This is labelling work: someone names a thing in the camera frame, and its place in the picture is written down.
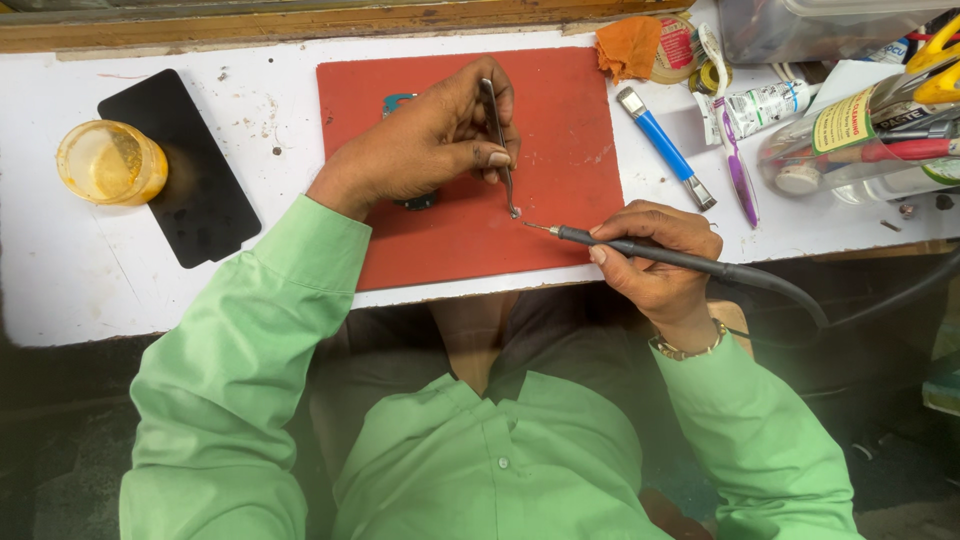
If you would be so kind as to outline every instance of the clear plastic container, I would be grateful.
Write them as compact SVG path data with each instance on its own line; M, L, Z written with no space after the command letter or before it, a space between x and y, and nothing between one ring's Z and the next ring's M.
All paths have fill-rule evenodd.
M957 0L719 0L732 63L858 59L957 7Z
M167 182L167 158L133 126L112 120L85 122L57 150L60 179L98 205L142 205Z
M842 201L861 205L873 201L892 201L958 185L960 160L936 160L923 167L897 171L833 191Z
M935 161L902 160L891 150L896 146L877 138L870 115L875 89L864 88L771 135L758 152L757 167L764 182L780 195L800 197Z

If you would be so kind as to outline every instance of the yellow handle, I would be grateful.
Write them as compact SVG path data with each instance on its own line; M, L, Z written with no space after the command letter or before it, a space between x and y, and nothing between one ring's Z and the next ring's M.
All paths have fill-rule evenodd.
M960 80L960 61L918 86L913 91L913 100L926 105L960 101L957 80Z
M913 55L913 58L906 63L907 73L917 73L925 67L940 63L950 57L960 57L960 43L956 43L944 50L944 45L960 30L960 15L957 15L950 23L936 33L933 38Z

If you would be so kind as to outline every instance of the soldering iron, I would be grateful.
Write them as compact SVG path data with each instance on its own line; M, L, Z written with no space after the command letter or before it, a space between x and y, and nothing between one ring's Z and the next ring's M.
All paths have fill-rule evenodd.
M813 321L817 325L818 337L821 331L852 326L854 324L876 318L882 313L886 313L897 307L905 306L928 291L930 288L940 283L947 282L954 275L960 273L960 249L957 249L954 250L953 253L951 253L947 259L940 264L940 266L932 270L918 282L903 289L903 291L894 294L893 296L882 300L873 306L858 311L853 315L838 321L833 321L831 323L827 319L827 315L824 313L823 308L817 304L817 301L805 291L800 289L797 285L778 276L774 276L769 272L764 272L763 270L758 270L751 266L734 264L730 262L720 262L718 260L698 257L695 255L680 253L655 246L645 246L638 244L632 239L626 237L617 238L614 240L597 240L590 236L589 231L584 231L583 229L574 229L573 227L568 227L566 225L544 227L543 225L536 225L533 223L527 223L525 221L523 224L529 227L536 227L537 229L548 231L550 234L557 236L560 240L570 240L587 246L604 244L614 248L625 257L646 258L655 262L663 262L673 266L679 266L680 268L686 268L688 270L695 270L697 272L703 272L704 274L710 274L711 276L715 276L721 280L744 283L747 285L779 292L780 294L800 304L804 309L806 309L810 316L813 317ZM742 332L735 331L734 333L746 335ZM774 342L768 343L771 345L779 345L778 343Z

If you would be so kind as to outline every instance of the tweezers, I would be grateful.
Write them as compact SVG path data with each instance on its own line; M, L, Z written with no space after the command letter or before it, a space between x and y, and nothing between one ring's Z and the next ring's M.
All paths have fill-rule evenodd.
M490 79L480 80L480 102L483 104L483 112L487 117L487 134L491 142L495 142L506 148L503 140L503 128L500 126L500 117L496 113L496 96L493 94L493 83ZM514 206L514 179L510 176L510 167L498 167L496 174L500 176L500 182L507 187L507 208L510 209L511 219L520 217L520 210Z

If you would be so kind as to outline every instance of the wrist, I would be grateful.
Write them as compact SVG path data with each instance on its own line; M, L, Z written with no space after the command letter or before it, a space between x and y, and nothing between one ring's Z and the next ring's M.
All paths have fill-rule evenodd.
M305 195L345 217L362 222L376 204L376 198L349 182L343 175L331 174L327 168L317 173Z
M717 327L710 317L706 302L680 320L651 322L660 331L664 341L685 353L698 353L716 343Z

